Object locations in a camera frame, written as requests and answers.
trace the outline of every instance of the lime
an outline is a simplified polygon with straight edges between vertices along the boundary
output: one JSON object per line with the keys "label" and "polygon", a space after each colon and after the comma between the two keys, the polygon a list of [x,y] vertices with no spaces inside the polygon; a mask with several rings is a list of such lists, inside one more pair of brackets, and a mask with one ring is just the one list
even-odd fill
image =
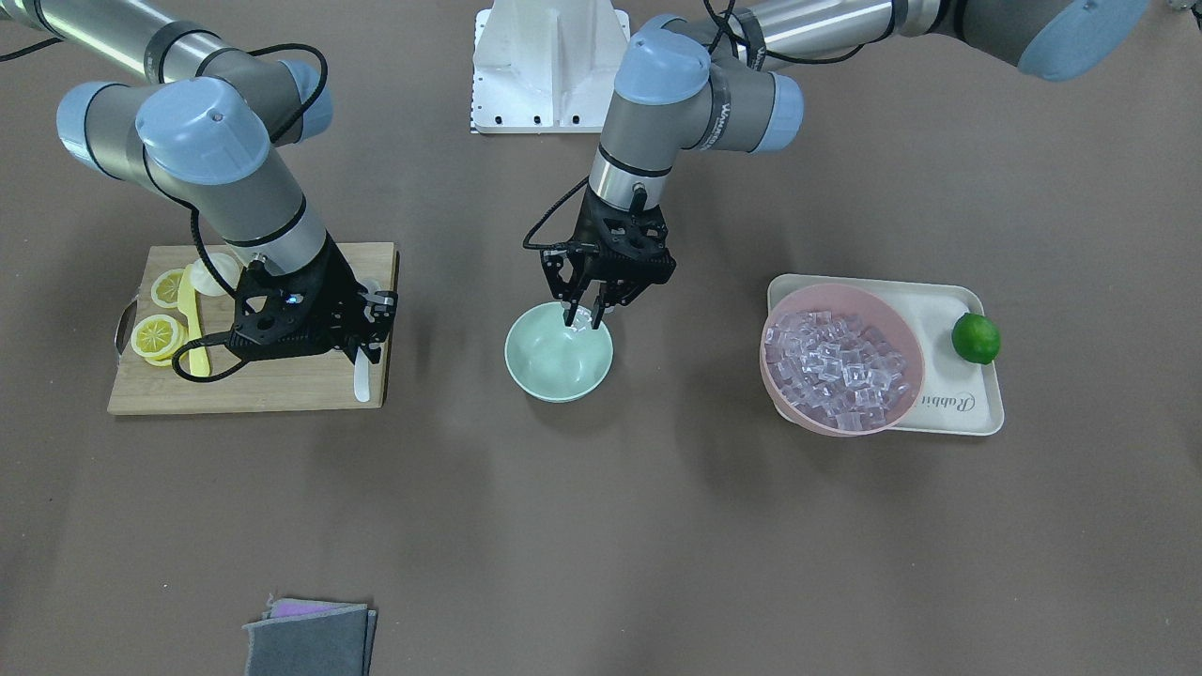
{"label": "lime", "polygon": [[184,326],[169,315],[154,314],[133,327],[130,348],[133,354],[149,362],[171,358],[172,352],[184,344]]}
{"label": "lime", "polygon": [[184,268],[168,269],[159,275],[150,286],[150,300],[160,308],[174,308],[179,304],[179,281]]}
{"label": "lime", "polygon": [[1001,333],[987,318],[964,313],[952,327],[952,346],[964,361],[989,363],[998,357],[998,350],[1001,349]]}

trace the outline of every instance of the black band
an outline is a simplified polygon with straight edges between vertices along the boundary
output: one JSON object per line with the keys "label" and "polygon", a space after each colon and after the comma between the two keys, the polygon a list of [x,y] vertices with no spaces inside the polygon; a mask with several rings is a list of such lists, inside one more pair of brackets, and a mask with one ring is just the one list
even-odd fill
{"label": "black band", "polygon": [[905,18],[909,11],[910,4],[906,0],[893,0],[893,11],[889,12],[889,25],[885,26],[885,32],[882,32],[881,36],[873,42],[880,42],[881,40],[893,35],[898,24],[905,24]]}
{"label": "black band", "polygon": [[67,36],[54,30],[54,26],[50,25],[50,22],[46,20],[46,14],[42,13],[42,0],[34,0],[34,13],[37,14],[37,20],[38,23],[42,24],[42,28],[61,37],[63,40],[67,38]]}
{"label": "black band", "polygon": [[748,67],[757,71],[763,67],[763,60],[768,57],[768,43],[763,40],[763,28],[755,12],[746,7],[734,10],[732,14],[743,29],[743,40],[748,41]]}
{"label": "black band", "polygon": [[177,40],[194,32],[207,32],[218,37],[215,32],[195,22],[171,22],[150,36],[150,42],[147,43],[145,53],[142,55],[142,72],[147,82],[150,84],[162,82],[162,63],[167,59],[167,51]]}
{"label": "black band", "polygon": [[947,8],[952,5],[952,0],[939,0],[939,13],[935,14],[935,23],[930,24],[924,35],[935,32],[939,29],[939,24],[944,23],[944,17],[947,16]]}
{"label": "black band", "polygon": [[701,141],[690,150],[709,150],[726,132],[726,121],[731,117],[731,84],[726,79],[726,71],[718,64],[709,66],[709,125],[706,126],[706,134],[701,135]]}
{"label": "black band", "polygon": [[209,67],[209,64],[213,63],[213,59],[216,59],[218,57],[225,54],[226,52],[238,52],[238,51],[239,49],[237,47],[222,47],[216,52],[209,54],[208,57],[204,57],[204,60],[201,61],[201,65],[196,66],[196,77],[201,77],[202,75],[204,75],[204,69]]}
{"label": "black band", "polygon": [[[96,93],[91,95],[91,101],[95,101],[96,96],[99,96],[101,91],[108,89],[109,87],[125,87],[126,89],[129,89],[127,84],[121,84],[119,82],[113,82],[113,83],[106,84],[105,87],[101,87],[100,89],[97,89]],[[88,149],[88,156],[91,158],[91,164],[96,165],[96,168],[100,170],[100,173],[107,176],[108,178],[115,178],[117,180],[121,180],[119,177],[115,177],[115,176],[108,173],[107,171],[105,171],[105,167],[100,166],[100,160],[96,159],[96,153],[93,153],[93,150],[91,150],[91,138],[88,137],[88,112],[91,111],[91,101],[88,101],[88,107],[84,108],[84,111],[83,111],[83,144],[84,144],[84,148]]]}
{"label": "black band", "polygon": [[956,37],[964,43],[968,43],[968,40],[964,40],[964,10],[968,5],[969,0],[957,0],[956,13],[952,14],[952,30],[956,31]]}
{"label": "black band", "polygon": [[175,202],[177,204],[179,204],[180,207],[184,207],[185,209],[195,208],[191,204],[189,204],[188,202],[185,202],[185,201],[180,200],[179,197],[175,197],[171,192],[167,192],[166,190],[163,190],[162,185],[159,185],[159,182],[154,179],[154,172],[150,171],[150,154],[147,152],[145,146],[142,147],[142,168],[145,170],[147,178],[150,179],[150,185],[154,185],[154,189],[157,190],[160,195],[162,195],[163,197],[171,200],[172,202]]}
{"label": "black band", "polygon": [[644,178],[659,178],[661,176],[667,176],[668,173],[672,172],[672,167],[668,167],[666,170],[656,170],[656,171],[641,170],[638,167],[632,167],[632,166],[627,165],[626,162],[624,162],[624,161],[614,158],[613,155],[611,155],[609,152],[606,150],[605,147],[601,146],[601,144],[597,144],[597,152],[601,153],[601,156],[605,158],[605,161],[609,162],[611,165],[620,168],[621,171],[624,171],[626,173],[632,173],[635,176],[642,176]]}
{"label": "black band", "polygon": [[270,235],[264,235],[263,237],[258,237],[255,239],[246,239],[245,242],[236,242],[233,239],[226,239],[226,244],[230,244],[231,247],[239,247],[243,249],[251,249],[254,247],[262,247],[263,244],[269,244],[272,242],[275,242],[280,237],[287,235],[288,231],[296,226],[296,224],[300,223],[300,219],[304,218],[304,209],[305,209],[305,197],[304,195],[302,195],[300,208],[297,209],[296,215],[293,215],[292,219],[288,220],[288,223],[284,224],[284,227],[276,230]]}

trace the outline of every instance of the robotic arm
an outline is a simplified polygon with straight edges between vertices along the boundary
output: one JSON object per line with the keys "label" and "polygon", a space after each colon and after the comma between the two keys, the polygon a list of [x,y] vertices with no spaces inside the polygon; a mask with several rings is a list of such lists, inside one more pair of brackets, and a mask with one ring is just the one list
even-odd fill
{"label": "robotic arm", "polygon": [[[72,89],[59,106],[59,136],[93,170],[189,207],[207,265],[200,215],[246,266],[228,289],[238,308],[231,330],[201,344],[226,345],[243,362],[331,349],[380,361],[397,295],[355,279],[275,150],[329,125],[319,52],[284,45],[252,55],[137,0],[0,0],[0,19],[84,45],[145,78]],[[313,52],[321,72],[256,58],[282,49]],[[178,355],[195,346],[177,352],[182,375]]]}
{"label": "robotic arm", "polygon": [[[593,328],[676,268],[660,198],[680,150],[773,152],[796,136],[801,88],[774,71],[834,63],[898,32],[942,34],[1058,82],[1127,36],[1148,0],[767,0],[690,23],[660,16],[631,36],[571,239],[540,249],[571,326],[591,281]],[[835,51],[843,57],[822,58]],[[571,265],[569,279],[560,274]]]}

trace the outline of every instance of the black cable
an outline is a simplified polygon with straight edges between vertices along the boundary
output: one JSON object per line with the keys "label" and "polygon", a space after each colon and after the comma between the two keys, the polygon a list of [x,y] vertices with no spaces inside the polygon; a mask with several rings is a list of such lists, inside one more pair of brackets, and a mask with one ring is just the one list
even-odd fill
{"label": "black cable", "polygon": [[[730,2],[726,4],[726,11],[722,12],[722,17],[721,17],[724,23],[731,20],[731,14],[734,13],[734,2],[736,1],[737,0],[731,0]],[[709,53],[710,54],[713,54],[714,51],[718,49],[718,45],[722,41],[722,36],[725,35],[722,32],[722,28],[721,26],[715,26],[715,28],[718,28],[718,32],[714,34],[713,42],[709,43]]]}
{"label": "black cable", "polygon": [[13,59],[19,59],[22,57],[26,57],[29,54],[32,54],[34,52],[37,52],[38,49],[46,49],[50,45],[58,45],[59,42],[63,42],[61,37],[52,37],[49,40],[43,40],[37,45],[30,45],[29,47],[25,47],[23,49],[17,49],[16,52],[12,52],[10,54],[0,54],[0,64],[5,61],[11,61]]}
{"label": "black cable", "polygon": [[230,336],[230,332],[225,333],[209,333],[208,336],[202,336],[195,340],[189,340],[184,343],[173,355],[171,355],[171,369],[175,372],[175,375],[188,380],[189,383],[216,383],[218,380],[230,378],[234,373],[242,369],[242,367],[250,363],[246,360],[240,360],[238,363],[231,366],[230,368],[222,370],[216,375],[192,375],[184,370],[179,366],[179,360],[188,354],[189,350],[195,350],[196,348],[214,348],[218,345],[225,345],[225,339]]}
{"label": "black cable", "polygon": [[209,259],[208,249],[204,248],[204,241],[201,239],[201,210],[191,204],[189,204],[189,209],[191,209],[192,244],[196,247],[196,253],[201,256],[201,262],[204,263],[204,269],[209,271],[209,274],[213,275],[213,279],[221,286],[222,291],[228,293],[231,298],[237,300],[238,295],[234,292],[233,286],[230,286],[230,283],[218,272],[216,266],[213,265],[213,260]]}
{"label": "black cable", "polygon": [[285,42],[284,45],[273,45],[272,47],[264,47],[262,49],[255,49],[254,52],[246,52],[251,57],[262,57],[264,54],[274,54],[276,52],[291,52],[291,51],[308,52],[314,57],[316,57],[317,63],[321,65],[321,71],[317,77],[317,87],[314,88],[313,94],[310,94],[309,97],[300,103],[300,107],[297,108],[297,111],[292,113],[292,115],[288,117],[288,119],[284,120],[284,124],[280,126],[280,129],[275,130],[275,134],[272,135],[273,144],[276,141],[279,141],[280,137],[284,136],[284,134],[288,129],[291,129],[292,125],[296,124],[297,120],[300,119],[305,114],[305,112],[308,112],[309,108],[313,107],[314,103],[317,102],[317,97],[320,97],[321,93],[326,90],[326,81],[329,78],[329,64],[326,61],[326,55],[322,54],[320,49],[309,45],[303,45],[300,42]]}
{"label": "black cable", "polygon": [[534,227],[530,229],[530,232],[526,232],[525,239],[522,241],[522,248],[523,249],[530,249],[530,250],[534,250],[534,251],[546,251],[548,249],[561,249],[563,248],[563,247],[555,245],[555,244],[531,244],[530,243],[530,238],[534,237],[535,232],[538,232],[538,229],[542,227],[542,225],[545,223],[547,223],[547,220],[552,217],[552,214],[554,214],[557,210],[559,210],[559,207],[564,206],[564,202],[571,200],[572,195],[576,195],[577,192],[579,192],[581,188],[584,188],[588,184],[588,182],[589,182],[589,177],[585,176],[584,178],[581,179],[579,183],[577,183],[571,190],[569,190],[566,195],[564,195],[554,204],[552,204],[551,208],[547,209],[547,213],[542,214],[542,218],[538,219],[538,223],[534,224]]}
{"label": "black cable", "polygon": [[[714,6],[710,4],[710,0],[701,0],[701,2],[706,6],[706,12],[709,14],[709,18],[714,22],[714,25],[718,26],[719,31],[721,31],[722,34],[725,34],[726,37],[731,42],[733,42],[736,45],[739,45],[742,47],[750,48],[750,46],[748,45],[746,40],[744,40],[743,37],[739,37],[733,30],[731,30],[731,24],[728,23],[728,20],[722,20],[722,17],[718,16],[718,12],[714,11]],[[781,54],[779,52],[773,52],[772,49],[766,49],[764,51],[764,55],[772,57],[773,59],[778,59],[780,61],[785,61],[787,64],[805,64],[805,65],[811,65],[811,66],[822,66],[822,65],[838,64],[838,63],[841,63],[841,61],[846,61],[847,59],[850,59],[850,58],[855,57],[856,54],[858,54],[859,51],[863,49],[863,48],[864,48],[864,46],[859,45],[859,46],[855,47],[852,51],[847,52],[846,54],[843,54],[843,55],[839,55],[839,57],[833,57],[833,58],[829,58],[829,59],[802,59],[802,58],[798,58],[798,57],[790,57],[787,54]]]}

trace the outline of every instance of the light green bowl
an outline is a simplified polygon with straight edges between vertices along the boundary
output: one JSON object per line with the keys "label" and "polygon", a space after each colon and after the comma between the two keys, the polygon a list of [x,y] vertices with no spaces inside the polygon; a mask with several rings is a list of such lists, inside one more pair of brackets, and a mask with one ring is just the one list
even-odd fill
{"label": "light green bowl", "polygon": [[591,313],[581,308],[564,326],[558,302],[525,312],[505,338],[505,366],[528,395],[559,404],[579,399],[605,380],[613,363],[613,338],[601,325],[589,328]]}

